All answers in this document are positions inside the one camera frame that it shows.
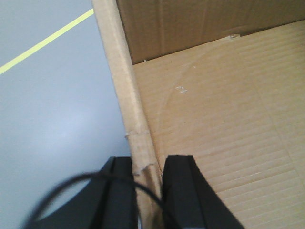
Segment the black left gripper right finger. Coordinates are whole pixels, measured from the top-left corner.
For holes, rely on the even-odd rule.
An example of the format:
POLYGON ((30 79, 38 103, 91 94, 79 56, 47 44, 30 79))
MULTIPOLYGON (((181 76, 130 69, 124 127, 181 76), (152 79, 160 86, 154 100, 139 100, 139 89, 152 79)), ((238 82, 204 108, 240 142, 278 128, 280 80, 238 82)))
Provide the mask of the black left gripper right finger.
POLYGON ((182 229, 244 228, 209 185, 191 155, 167 157, 162 199, 182 229))

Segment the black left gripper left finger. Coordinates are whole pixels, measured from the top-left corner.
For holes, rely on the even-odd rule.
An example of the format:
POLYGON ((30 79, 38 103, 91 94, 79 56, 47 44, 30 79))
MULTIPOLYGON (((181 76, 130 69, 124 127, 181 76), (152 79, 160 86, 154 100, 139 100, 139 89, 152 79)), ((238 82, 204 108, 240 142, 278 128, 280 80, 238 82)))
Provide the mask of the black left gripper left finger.
POLYGON ((138 209, 130 157, 110 157, 101 170, 81 173, 58 184, 37 205, 25 229, 136 229, 138 209), (67 188, 88 184, 53 213, 50 203, 67 188))

